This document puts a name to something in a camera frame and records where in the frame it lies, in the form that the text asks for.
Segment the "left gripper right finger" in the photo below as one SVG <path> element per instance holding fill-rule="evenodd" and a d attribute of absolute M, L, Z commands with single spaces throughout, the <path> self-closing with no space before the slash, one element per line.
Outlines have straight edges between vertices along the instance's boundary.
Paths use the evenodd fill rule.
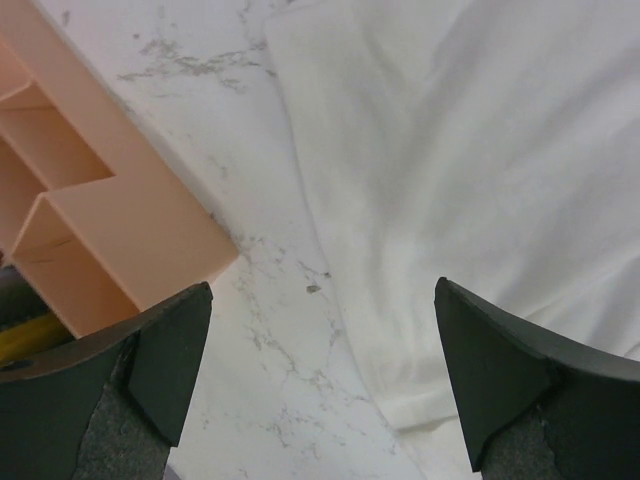
<path fill-rule="evenodd" d="M 437 326 L 473 471 L 485 479 L 636 479 L 639 364 L 440 278 Z"/>

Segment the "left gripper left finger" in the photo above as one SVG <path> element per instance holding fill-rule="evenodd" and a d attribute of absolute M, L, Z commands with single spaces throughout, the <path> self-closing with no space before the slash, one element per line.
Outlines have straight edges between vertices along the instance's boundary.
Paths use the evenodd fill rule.
<path fill-rule="evenodd" d="M 186 421 L 212 300 L 209 284 L 198 283 L 2 367 L 2 478 L 163 478 Z"/>

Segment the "white t shirt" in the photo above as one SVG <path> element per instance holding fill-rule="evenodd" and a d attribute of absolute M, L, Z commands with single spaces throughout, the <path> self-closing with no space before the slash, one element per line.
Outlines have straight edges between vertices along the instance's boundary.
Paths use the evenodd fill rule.
<path fill-rule="evenodd" d="M 354 358 L 428 479 L 471 467 L 440 278 L 639 356 L 639 5 L 316 1 L 265 24 Z"/>

